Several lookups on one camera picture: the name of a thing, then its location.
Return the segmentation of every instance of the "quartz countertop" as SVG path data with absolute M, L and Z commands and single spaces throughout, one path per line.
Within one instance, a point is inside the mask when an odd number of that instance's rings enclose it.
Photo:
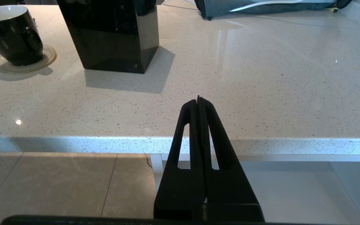
M 360 155 L 360 25 L 329 10 L 157 6 L 145 74 L 85 70 L 58 6 L 27 6 L 56 60 L 0 74 L 0 151 L 168 153 L 181 106 L 211 101 L 239 155 Z M 184 137 L 182 153 L 187 153 Z

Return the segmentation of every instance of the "coaster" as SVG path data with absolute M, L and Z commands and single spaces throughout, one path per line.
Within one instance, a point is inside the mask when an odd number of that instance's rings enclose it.
M 49 45 L 44 45 L 42 53 L 44 54 L 44 57 L 40 61 L 28 66 L 21 67 L 14 66 L 10 64 L 10 62 L 8 62 L 4 57 L 0 57 L 0 72 L 10 74 L 28 73 L 43 68 L 56 58 L 55 49 Z

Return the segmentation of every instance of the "glossy black box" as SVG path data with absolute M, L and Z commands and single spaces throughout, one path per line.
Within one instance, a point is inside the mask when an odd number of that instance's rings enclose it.
M 84 68 L 146 71 L 159 45 L 156 0 L 57 2 Z

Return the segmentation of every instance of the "black object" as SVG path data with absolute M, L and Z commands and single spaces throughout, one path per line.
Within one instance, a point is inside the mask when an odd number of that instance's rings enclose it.
M 144 73 L 159 45 L 156 0 L 57 0 L 86 69 Z
M 254 4 L 251 0 L 194 0 L 197 8 L 201 11 L 203 18 L 211 20 L 212 17 L 221 16 L 231 10 Z M 347 6 L 352 0 L 328 0 L 322 3 L 294 3 L 294 4 L 264 4 L 250 7 L 238 12 L 253 13 L 253 14 L 271 14 L 295 12 L 302 10 L 324 10 L 326 8 L 342 9 Z
M 11 216 L 0 225 L 203 225 L 201 222 L 100 217 Z
M 0 6 L 0 54 L 14 66 L 43 58 L 43 43 L 26 7 Z
M 190 124 L 190 170 L 177 167 L 186 124 Z M 219 170 L 212 169 L 209 131 Z M 189 101 L 180 111 L 155 199 L 154 218 L 264 222 L 214 106 L 201 97 Z

